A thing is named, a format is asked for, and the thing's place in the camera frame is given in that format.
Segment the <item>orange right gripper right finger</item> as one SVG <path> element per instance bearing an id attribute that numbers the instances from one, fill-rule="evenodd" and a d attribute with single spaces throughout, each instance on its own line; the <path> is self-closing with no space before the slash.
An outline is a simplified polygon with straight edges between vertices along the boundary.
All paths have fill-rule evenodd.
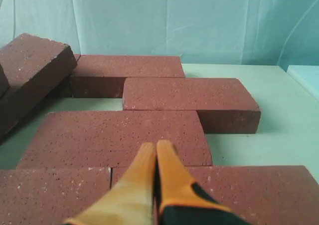
<path id="1" fill-rule="evenodd" d="M 179 159 L 172 142 L 157 142 L 160 225 L 245 225 L 247 222 L 212 198 Z"/>

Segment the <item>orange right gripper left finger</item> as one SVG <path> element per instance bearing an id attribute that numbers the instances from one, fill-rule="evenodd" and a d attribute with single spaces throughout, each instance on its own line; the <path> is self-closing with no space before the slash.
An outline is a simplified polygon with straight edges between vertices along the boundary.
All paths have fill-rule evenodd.
<path id="1" fill-rule="evenodd" d="M 112 188 L 65 225 L 151 225 L 156 150 L 142 143 L 134 160 Z"/>

